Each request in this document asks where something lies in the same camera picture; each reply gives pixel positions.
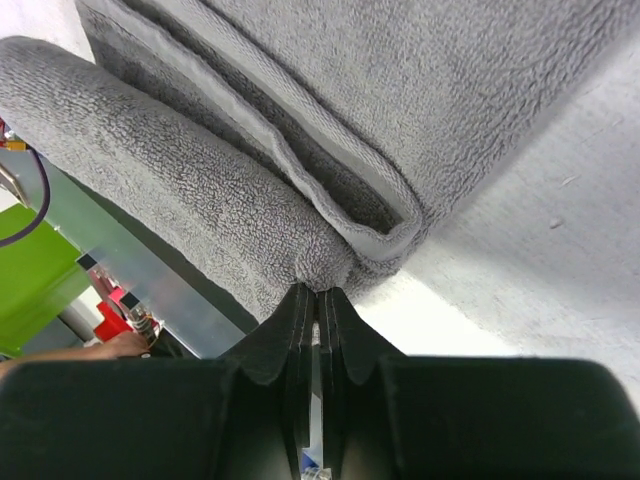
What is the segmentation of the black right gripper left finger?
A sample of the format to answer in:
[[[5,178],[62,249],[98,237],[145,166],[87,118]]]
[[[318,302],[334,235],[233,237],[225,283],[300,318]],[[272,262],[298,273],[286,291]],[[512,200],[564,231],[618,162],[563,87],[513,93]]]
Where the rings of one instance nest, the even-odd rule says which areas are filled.
[[[5,479],[296,479],[309,443],[315,294],[214,360],[23,364],[1,383]]]

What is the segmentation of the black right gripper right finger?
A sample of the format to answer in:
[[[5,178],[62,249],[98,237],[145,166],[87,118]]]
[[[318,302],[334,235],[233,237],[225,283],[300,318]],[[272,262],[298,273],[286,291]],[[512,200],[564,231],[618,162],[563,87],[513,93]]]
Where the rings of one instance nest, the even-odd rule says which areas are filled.
[[[606,367],[408,356],[318,297],[324,463],[337,479],[635,479],[639,417]]]

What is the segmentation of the grey towel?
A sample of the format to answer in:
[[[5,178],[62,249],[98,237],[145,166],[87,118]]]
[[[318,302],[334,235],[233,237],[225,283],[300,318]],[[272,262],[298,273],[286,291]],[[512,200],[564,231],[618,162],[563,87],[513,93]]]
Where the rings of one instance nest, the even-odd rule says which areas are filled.
[[[397,272],[635,1],[80,1],[1,42],[1,115],[252,315]]]

